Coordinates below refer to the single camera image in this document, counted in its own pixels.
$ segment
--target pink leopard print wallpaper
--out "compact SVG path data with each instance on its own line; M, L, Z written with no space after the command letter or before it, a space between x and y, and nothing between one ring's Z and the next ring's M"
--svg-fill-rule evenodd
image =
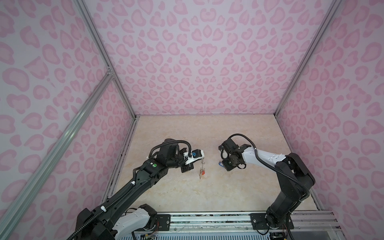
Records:
M348 240L384 236L383 12L346 1L278 117Z
M0 218L105 73L71 0L0 2Z
M136 114L273 113L331 0L86 0Z
M10 239L66 239L78 213L101 203L131 121L110 83Z

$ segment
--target beige marble surface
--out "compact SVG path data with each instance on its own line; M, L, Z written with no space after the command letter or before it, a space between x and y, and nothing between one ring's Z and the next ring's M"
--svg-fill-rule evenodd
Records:
M290 153L273 115L144 116L138 121L116 191L132 178L132 170L145 161L152 147L173 138L188 141L192 150L204 150L205 175L199 179L200 162L183 174L169 169L132 207L149 204L158 212L266 210L280 192L276 173L253 164L227 172L218 164L218 146L234 133L248 136L261 150ZM233 140L239 146L248 143L241 137ZM297 210L317 208L309 197Z

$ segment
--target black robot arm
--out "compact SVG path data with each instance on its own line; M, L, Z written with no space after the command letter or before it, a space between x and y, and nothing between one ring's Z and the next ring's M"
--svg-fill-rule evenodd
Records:
M234 136L242 136L252 146L243 144L238 146L231 139ZM255 144L242 134L233 134L220 146L222 164L227 171L253 163L273 170L277 174L281 192L276 200L267 209L265 221L272 229L280 227L300 203L309 197L309 189L315 184L315 179L305 166L301 158L295 154L273 154L257 150Z
M179 149L179 143L188 145ZM116 194L93 211L84 209L77 217L76 230L68 238L78 240L113 240L117 234L112 228L130 205L146 190L168 173L169 168L181 167L182 172L193 169L193 163L204 158L200 149L190 150L190 144L182 140L166 139L151 150L150 158L133 170L133 178ZM148 205L140 206L149 215L146 229L154 226L157 212Z

